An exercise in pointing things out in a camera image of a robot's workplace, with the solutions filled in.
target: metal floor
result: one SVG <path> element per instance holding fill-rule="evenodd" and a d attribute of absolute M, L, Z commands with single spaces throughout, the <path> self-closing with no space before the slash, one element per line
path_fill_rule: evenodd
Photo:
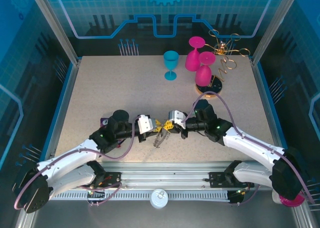
<path fill-rule="evenodd" d="M 90 207 L 86 201 L 48 202 L 36 213 L 33 228 L 294 228 L 291 208 L 275 204 L 260 191 L 248 204 L 169 201 L 161 210 L 149 201 L 109 201 Z"/>

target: transparent wall panel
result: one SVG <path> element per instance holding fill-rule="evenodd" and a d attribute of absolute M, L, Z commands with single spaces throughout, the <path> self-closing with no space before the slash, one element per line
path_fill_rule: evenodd
<path fill-rule="evenodd" d="M 139 55 L 162 55 L 167 49 L 187 54 L 192 36 L 201 36 L 214 46 L 215 38 L 208 34 L 212 29 L 224 40 L 239 34 L 242 40 L 233 48 L 245 47 L 253 54 L 280 2 L 49 0 L 78 56 L 126 55 L 123 44 L 138 45 Z M 137 52 L 129 49 L 129 55 Z"/>
<path fill-rule="evenodd" d="M 0 0 L 0 227 L 15 227 L 12 185 L 37 162 L 69 59 L 34 0 Z"/>
<path fill-rule="evenodd" d="M 284 139 L 303 154 L 319 182 L 319 0 L 294 1 L 260 63 Z"/>

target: black round base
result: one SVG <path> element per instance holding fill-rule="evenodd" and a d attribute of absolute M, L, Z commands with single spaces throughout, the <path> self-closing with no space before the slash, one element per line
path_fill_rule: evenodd
<path fill-rule="evenodd" d="M 199 85 L 195 85 L 196 86 L 196 90 L 202 94 L 204 92 L 215 92 L 217 94 L 220 93 L 221 89 L 222 89 L 222 82 L 221 80 L 216 77 L 215 75 L 213 75 L 211 77 L 211 82 L 210 85 L 207 86 L 199 86 Z M 214 94 L 206 94 L 205 97 L 214 97 Z"/>

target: metal extrusion bar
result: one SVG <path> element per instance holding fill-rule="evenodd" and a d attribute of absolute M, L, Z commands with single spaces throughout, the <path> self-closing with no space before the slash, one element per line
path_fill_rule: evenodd
<path fill-rule="evenodd" d="M 292 209 L 293 216 L 296 218 L 295 223 L 299 228 L 318 228 L 318 224 L 313 217 L 312 212 L 305 201 L 302 205 Z"/>
<path fill-rule="evenodd" d="M 126 163 L 102 162 L 108 172 L 121 172 L 121 191 L 237 191 L 239 187 L 211 188 L 205 181 L 209 172 L 223 172 L 230 162 L 208 163 Z M 264 186 L 261 190 L 270 191 Z"/>
<path fill-rule="evenodd" d="M 15 228 L 30 228 L 36 213 L 27 214 L 23 209 L 20 211 Z"/>
<path fill-rule="evenodd" d="M 286 147 L 287 144 L 283 143 L 282 139 L 280 138 L 280 134 L 277 129 L 276 121 L 275 121 L 275 118 L 272 113 L 271 105 L 268 101 L 267 92 L 266 92 L 266 89 L 264 88 L 263 79 L 262 79 L 261 74 L 259 72 L 259 68 L 256 64 L 252 65 L 252 71 L 253 71 L 253 75 L 254 75 L 254 78 L 255 78 L 255 81 L 256 81 L 256 84 L 258 87 L 258 91 L 259 91 L 259 94 L 261 97 L 263 107 L 265 109 L 265 115 L 266 115 L 267 121 L 270 126 L 270 131 L 271 131 L 271 135 L 273 138 L 273 142 L 276 146 Z"/>
<path fill-rule="evenodd" d="M 103 201 L 110 196 L 115 189 L 104 191 L 104 196 L 94 194 L 88 197 L 87 190 L 69 190 L 53 197 L 52 201 Z M 152 190 L 119 190 L 113 201 L 149 201 Z M 167 190 L 169 201 L 207 201 L 229 202 L 227 190 Z"/>
<path fill-rule="evenodd" d="M 73 65 L 70 71 L 70 76 L 67 79 L 65 92 L 62 98 L 61 106 L 59 108 L 56 121 L 54 123 L 52 134 L 47 140 L 45 141 L 44 147 L 47 149 L 44 149 L 44 152 L 42 152 L 40 156 L 40 161 L 44 161 L 49 159 L 57 149 L 62 126 L 64 124 L 64 120 L 67 114 L 68 105 L 71 99 L 72 91 L 74 89 L 76 78 L 79 70 L 79 65 L 81 63 L 81 60 L 79 60 L 78 65 Z"/>
<path fill-rule="evenodd" d="M 294 0 L 282 0 L 278 9 L 276 10 L 268 28 L 266 29 L 265 33 L 263 34 L 263 37 L 258 44 L 253 56 L 253 64 L 256 65 L 264 52 L 266 51 L 269 43 L 271 42 L 272 38 L 274 37 L 276 31 L 278 30 L 278 27 L 280 26 L 281 22 L 285 18 L 289 8 L 291 7 Z"/>
<path fill-rule="evenodd" d="M 62 48 L 64 49 L 66 55 L 72 62 L 72 64 L 76 65 L 78 62 L 77 54 L 72 47 L 63 27 L 61 26 L 58 18 L 56 17 L 55 13 L 53 12 L 52 8 L 49 5 L 48 0 L 35 0 L 37 5 L 39 6 L 41 12 L 43 13 L 46 21 L 49 23 L 52 31 L 54 32 L 55 36 L 57 37 L 59 43 L 61 44 Z"/>

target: table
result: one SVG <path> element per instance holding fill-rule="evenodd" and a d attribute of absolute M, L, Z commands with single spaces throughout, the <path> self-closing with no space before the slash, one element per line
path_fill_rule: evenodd
<path fill-rule="evenodd" d="M 236 125 L 248 134 L 273 144 L 266 114 L 258 92 L 248 57 L 230 55 L 237 68 L 228 70 L 220 93 L 228 104 Z M 164 122 L 168 112 L 189 112 L 199 96 L 195 87 L 195 73 L 185 69 L 186 56 L 179 58 L 174 70 L 177 79 L 164 78 L 166 68 L 163 56 L 84 56 L 76 77 L 70 103 L 62 127 L 55 155 L 60 155 L 89 137 L 100 127 L 100 118 L 109 117 L 116 110 L 125 110 L 130 122 L 138 114 L 149 114 Z M 218 75 L 221 67 L 217 57 L 211 66 Z M 217 98 L 210 98 L 218 117 L 230 120 Z M 171 134 L 160 148 L 153 147 L 155 136 L 143 143 L 135 139 L 125 162 L 219 162 L 251 160 L 247 155 L 213 143 L 207 137 L 189 133 L 185 140 L 179 134 Z M 118 157 L 129 145 L 126 140 L 121 148 L 108 155 Z"/>

